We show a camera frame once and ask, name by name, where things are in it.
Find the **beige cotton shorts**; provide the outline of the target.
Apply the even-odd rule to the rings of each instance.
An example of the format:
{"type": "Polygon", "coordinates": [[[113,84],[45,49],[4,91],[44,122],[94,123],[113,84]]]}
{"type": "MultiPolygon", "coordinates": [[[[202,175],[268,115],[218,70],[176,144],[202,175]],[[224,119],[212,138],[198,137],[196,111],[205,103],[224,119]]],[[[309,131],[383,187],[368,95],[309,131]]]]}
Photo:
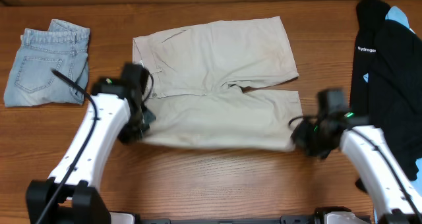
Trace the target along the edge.
{"type": "Polygon", "coordinates": [[[152,75],[155,120],[146,143],[290,152],[289,120],[302,114],[299,73],[278,16],[216,21],[133,39],[133,62],[152,75]]]}

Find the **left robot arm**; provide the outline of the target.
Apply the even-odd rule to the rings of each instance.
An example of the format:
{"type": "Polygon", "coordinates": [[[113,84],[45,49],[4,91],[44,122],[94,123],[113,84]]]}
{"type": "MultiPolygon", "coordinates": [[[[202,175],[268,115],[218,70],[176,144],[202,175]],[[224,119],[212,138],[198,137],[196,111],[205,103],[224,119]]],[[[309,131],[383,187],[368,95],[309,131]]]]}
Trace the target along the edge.
{"type": "Polygon", "coordinates": [[[66,154],[46,181],[33,180],[26,191],[31,223],[140,223],[137,214],[108,210],[100,185],[115,141],[137,142],[155,121],[145,106],[153,85],[149,70],[132,63],[119,78],[102,77],[93,85],[66,154]]]}

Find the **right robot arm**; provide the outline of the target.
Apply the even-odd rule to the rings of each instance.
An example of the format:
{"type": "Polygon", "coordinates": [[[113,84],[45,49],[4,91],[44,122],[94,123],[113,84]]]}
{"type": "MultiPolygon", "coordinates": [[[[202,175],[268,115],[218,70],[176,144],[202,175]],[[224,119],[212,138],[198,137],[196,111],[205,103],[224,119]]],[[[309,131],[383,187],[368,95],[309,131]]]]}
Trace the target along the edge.
{"type": "Polygon", "coordinates": [[[348,107],[341,89],[317,95],[318,112],[302,115],[291,135],[307,156],[326,159],[339,149],[353,163],[379,223],[420,223],[421,196],[392,155],[384,133],[348,107]]]}

